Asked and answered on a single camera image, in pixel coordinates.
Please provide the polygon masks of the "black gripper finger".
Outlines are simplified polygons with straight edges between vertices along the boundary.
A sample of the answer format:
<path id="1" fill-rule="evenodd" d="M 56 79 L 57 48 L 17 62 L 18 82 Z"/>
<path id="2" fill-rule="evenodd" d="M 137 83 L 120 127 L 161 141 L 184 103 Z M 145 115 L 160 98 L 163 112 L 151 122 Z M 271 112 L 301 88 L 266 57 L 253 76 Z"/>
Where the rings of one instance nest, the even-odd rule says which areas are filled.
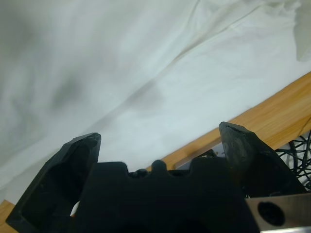
<path id="1" fill-rule="evenodd" d="M 306 193 L 306 189 L 277 153 L 243 126 L 219 124 L 225 157 L 250 197 Z"/>
<path id="2" fill-rule="evenodd" d="M 66 233 L 100 145 L 99 133 L 65 143 L 40 169 L 6 223 L 19 233 Z"/>

